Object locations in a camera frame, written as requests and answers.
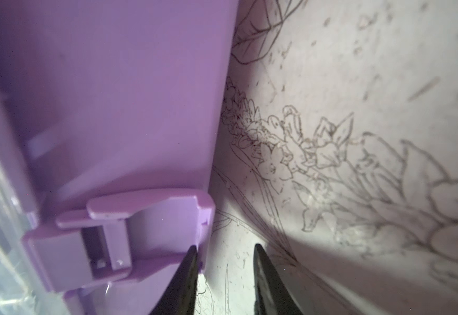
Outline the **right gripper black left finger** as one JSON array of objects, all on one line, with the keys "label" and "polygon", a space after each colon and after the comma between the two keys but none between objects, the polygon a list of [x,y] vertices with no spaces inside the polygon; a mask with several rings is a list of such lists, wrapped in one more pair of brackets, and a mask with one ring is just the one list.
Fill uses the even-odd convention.
[{"label": "right gripper black left finger", "polygon": [[198,250],[192,245],[150,315],[193,315],[198,273]]}]

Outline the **purple toolbox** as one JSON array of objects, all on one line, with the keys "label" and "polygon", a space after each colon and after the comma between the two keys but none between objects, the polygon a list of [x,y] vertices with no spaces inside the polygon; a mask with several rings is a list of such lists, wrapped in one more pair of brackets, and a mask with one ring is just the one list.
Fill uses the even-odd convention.
[{"label": "purple toolbox", "polygon": [[0,1],[0,314],[150,314],[204,271],[237,11]]}]

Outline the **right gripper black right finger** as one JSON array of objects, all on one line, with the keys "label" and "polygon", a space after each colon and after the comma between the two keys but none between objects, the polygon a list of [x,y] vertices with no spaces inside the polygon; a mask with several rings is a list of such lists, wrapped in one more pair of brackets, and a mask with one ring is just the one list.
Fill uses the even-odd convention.
[{"label": "right gripper black right finger", "polygon": [[303,315],[281,280],[270,257],[260,244],[253,254],[255,306],[257,315]]}]

